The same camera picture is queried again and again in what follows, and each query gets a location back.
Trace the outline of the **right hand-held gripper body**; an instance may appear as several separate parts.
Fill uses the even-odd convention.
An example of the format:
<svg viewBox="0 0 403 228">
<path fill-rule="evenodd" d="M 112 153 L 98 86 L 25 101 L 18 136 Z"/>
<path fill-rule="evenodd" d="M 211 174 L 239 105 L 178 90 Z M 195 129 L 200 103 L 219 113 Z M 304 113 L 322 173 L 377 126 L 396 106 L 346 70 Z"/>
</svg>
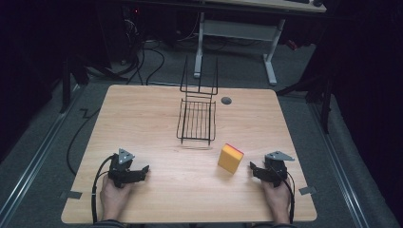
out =
<svg viewBox="0 0 403 228">
<path fill-rule="evenodd" d="M 286 162 L 293 162 L 295 159 L 280 151 L 266 154 L 264 157 L 265 174 L 264 180 L 272 182 L 275 187 L 287 179 Z"/>
</svg>

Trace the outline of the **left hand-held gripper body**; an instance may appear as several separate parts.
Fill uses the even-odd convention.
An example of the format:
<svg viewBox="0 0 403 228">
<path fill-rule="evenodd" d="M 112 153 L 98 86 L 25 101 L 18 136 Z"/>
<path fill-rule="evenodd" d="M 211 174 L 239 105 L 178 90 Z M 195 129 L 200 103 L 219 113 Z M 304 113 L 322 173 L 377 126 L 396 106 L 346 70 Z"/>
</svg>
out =
<svg viewBox="0 0 403 228">
<path fill-rule="evenodd" d="M 122 188 L 124 184 L 135 181 L 134 172 L 129 170 L 134 158 L 133 154 L 122 148 L 112 155 L 108 177 L 113 180 L 116 187 Z"/>
</svg>

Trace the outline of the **person's right hand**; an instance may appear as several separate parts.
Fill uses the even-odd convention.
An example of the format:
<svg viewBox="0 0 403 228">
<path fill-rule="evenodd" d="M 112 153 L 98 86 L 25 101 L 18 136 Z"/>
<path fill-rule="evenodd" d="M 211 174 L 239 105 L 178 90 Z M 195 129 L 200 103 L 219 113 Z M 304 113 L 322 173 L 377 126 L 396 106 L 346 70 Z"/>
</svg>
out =
<svg viewBox="0 0 403 228">
<path fill-rule="evenodd" d="M 275 187 L 272 182 L 267 181 L 262 181 L 261 185 L 274 223 L 289 224 L 291 195 L 287 185 L 283 182 Z"/>
</svg>

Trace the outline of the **person's left hand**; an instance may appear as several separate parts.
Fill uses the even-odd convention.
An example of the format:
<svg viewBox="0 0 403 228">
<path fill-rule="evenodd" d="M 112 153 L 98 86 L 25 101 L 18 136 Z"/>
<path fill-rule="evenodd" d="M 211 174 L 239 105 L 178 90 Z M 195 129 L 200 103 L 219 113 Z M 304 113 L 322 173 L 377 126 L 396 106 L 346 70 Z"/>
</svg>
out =
<svg viewBox="0 0 403 228">
<path fill-rule="evenodd" d="M 124 211 L 129 199 L 132 184 L 125 184 L 122 188 L 116 187 L 108 176 L 103 178 L 101 203 L 103 206 L 103 220 L 117 220 Z"/>
</svg>

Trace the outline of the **yellow sponge with red side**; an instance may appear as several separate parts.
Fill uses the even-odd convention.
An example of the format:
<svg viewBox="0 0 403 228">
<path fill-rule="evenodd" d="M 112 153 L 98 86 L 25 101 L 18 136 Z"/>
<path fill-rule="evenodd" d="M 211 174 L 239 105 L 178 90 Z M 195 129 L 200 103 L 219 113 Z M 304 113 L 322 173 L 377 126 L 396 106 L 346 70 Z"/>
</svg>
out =
<svg viewBox="0 0 403 228">
<path fill-rule="evenodd" d="M 226 143 L 221 149 L 218 166 L 230 172 L 231 174 L 234 174 L 238 170 L 243 156 L 243 152 L 239 151 L 234 146 Z"/>
</svg>

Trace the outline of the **black metal stand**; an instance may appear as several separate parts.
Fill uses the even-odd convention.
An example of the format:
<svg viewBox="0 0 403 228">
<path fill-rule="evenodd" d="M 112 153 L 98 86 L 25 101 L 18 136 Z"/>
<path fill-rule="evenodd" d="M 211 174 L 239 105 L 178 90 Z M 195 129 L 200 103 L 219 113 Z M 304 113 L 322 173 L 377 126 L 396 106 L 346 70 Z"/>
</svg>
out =
<svg viewBox="0 0 403 228">
<path fill-rule="evenodd" d="M 319 112 L 319 124 L 321 129 L 329 133 L 329 113 L 331 111 L 331 95 L 335 76 L 333 74 L 322 74 L 312 78 L 302 80 L 294 85 L 290 85 L 284 89 L 277 91 L 278 96 L 284 96 L 292 91 L 307 89 L 305 100 L 307 103 L 321 102 Z"/>
<path fill-rule="evenodd" d="M 71 101 L 71 78 L 80 86 L 86 86 L 89 77 L 86 73 L 86 62 L 82 56 L 70 55 L 63 62 L 62 76 L 62 108 L 61 113 L 65 113 Z"/>
</svg>

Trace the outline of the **white-legged desk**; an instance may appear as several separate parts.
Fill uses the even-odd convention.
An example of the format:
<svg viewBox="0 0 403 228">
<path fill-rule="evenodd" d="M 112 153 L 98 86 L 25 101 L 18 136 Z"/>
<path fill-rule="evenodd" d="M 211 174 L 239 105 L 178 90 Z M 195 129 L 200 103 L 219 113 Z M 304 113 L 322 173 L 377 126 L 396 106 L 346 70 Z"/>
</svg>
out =
<svg viewBox="0 0 403 228">
<path fill-rule="evenodd" d="M 200 13 L 198 48 L 195 58 L 194 77 L 202 76 L 203 39 L 205 36 L 237 38 L 269 42 L 271 46 L 262 55 L 269 84 L 275 86 L 277 78 L 272 58 L 287 16 L 321 16 L 327 8 L 319 0 L 136 0 L 151 7 L 196 10 Z M 277 17 L 275 26 L 263 22 L 230 22 L 228 19 L 206 19 L 209 13 L 235 13 L 238 16 L 255 15 Z"/>
</svg>

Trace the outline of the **metal floor rail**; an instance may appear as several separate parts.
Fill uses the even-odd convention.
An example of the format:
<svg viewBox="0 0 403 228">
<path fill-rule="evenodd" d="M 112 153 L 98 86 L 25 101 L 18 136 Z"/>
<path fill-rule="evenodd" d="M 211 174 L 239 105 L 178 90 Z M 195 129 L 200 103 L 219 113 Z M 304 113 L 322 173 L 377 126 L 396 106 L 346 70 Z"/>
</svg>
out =
<svg viewBox="0 0 403 228">
<path fill-rule="evenodd" d="M 28 128 L 0 164 L 0 228 L 6 228 L 48 156 L 50 148 L 84 85 L 68 86 L 71 101 L 62 104 L 63 87 L 29 122 Z"/>
<path fill-rule="evenodd" d="M 328 133 L 325 132 L 321 125 L 319 109 L 315 104 L 308 105 L 311 114 L 315 120 L 316 126 L 320 132 L 321 138 L 325 144 L 325 151 L 328 154 L 330 164 L 336 178 L 338 187 L 354 221 L 356 228 L 370 228 L 368 220 L 361 208 L 356 192 L 350 183 L 350 180 L 345 172 L 342 163 L 336 153 L 336 148 Z"/>
</svg>

